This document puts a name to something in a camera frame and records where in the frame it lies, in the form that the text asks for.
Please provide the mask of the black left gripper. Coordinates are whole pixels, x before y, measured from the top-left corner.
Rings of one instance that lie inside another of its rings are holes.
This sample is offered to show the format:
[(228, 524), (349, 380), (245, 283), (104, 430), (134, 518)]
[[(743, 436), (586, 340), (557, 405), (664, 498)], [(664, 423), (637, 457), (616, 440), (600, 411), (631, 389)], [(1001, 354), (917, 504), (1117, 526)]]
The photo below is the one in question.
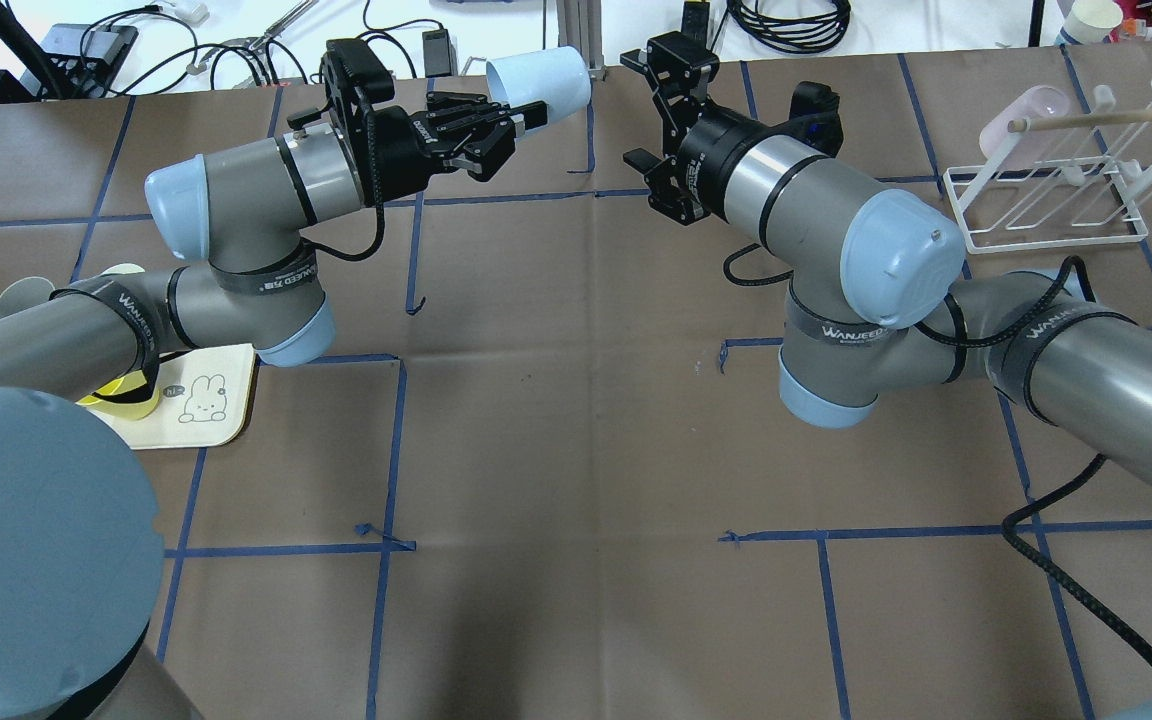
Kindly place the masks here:
[(465, 170), (488, 182), (515, 154), (520, 136), (550, 124), (543, 100), (511, 106), (458, 92), (429, 92), (426, 108), (408, 114), (393, 103), (391, 71), (361, 38), (326, 41), (321, 71), (329, 122), (343, 137), (367, 209), (424, 191), (439, 174)]

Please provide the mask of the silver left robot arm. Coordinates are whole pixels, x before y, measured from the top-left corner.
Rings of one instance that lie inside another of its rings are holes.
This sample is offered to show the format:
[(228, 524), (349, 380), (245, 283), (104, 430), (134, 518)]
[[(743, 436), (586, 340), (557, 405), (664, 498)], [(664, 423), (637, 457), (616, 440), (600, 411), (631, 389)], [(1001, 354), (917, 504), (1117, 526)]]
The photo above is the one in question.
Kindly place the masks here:
[(145, 470), (81, 406), (154, 404), (165, 354), (248, 344), (298, 366), (335, 338), (312, 225), (492, 179), (518, 138), (582, 108), (581, 67), (488, 61), (488, 94), (429, 94), (407, 113), (361, 38), (326, 44), (325, 101), (288, 131), (147, 176), (147, 209), (180, 266), (15, 283), (0, 316), (0, 719), (197, 719), (146, 646), (164, 538)]

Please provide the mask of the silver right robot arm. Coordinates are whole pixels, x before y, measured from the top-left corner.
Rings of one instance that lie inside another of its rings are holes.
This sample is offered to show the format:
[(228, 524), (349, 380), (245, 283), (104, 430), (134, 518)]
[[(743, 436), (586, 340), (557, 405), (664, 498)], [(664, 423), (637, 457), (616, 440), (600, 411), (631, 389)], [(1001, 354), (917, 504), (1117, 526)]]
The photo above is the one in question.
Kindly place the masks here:
[[(801, 82), (785, 122), (765, 126), (710, 97), (718, 58), (684, 33), (650, 38), (621, 61), (664, 120), (662, 156), (623, 156), (650, 206), (684, 225), (718, 217), (790, 265), (778, 365), (786, 409), (849, 429), (882, 392), (984, 377), (1092, 447), (1087, 468), (1011, 511), (1001, 532), (1152, 667), (1152, 644), (1016, 532), (1106, 462), (1152, 486), (1152, 331), (1098, 304), (1076, 256), (1055, 273), (961, 278), (960, 223), (838, 159), (832, 88)], [(1152, 700), (1123, 717), (1152, 719)]]

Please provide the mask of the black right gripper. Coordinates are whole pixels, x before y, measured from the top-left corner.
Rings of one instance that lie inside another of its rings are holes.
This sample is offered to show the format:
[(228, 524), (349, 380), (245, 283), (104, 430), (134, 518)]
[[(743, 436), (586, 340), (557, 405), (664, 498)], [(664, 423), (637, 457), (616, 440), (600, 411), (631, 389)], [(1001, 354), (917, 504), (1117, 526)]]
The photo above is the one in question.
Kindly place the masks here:
[(682, 32), (649, 38), (620, 54), (620, 65), (645, 78), (664, 119), (664, 156), (646, 149), (623, 161), (644, 179), (650, 209), (689, 225), (726, 218), (723, 194), (742, 156), (767, 136), (767, 126), (708, 100), (719, 60)]

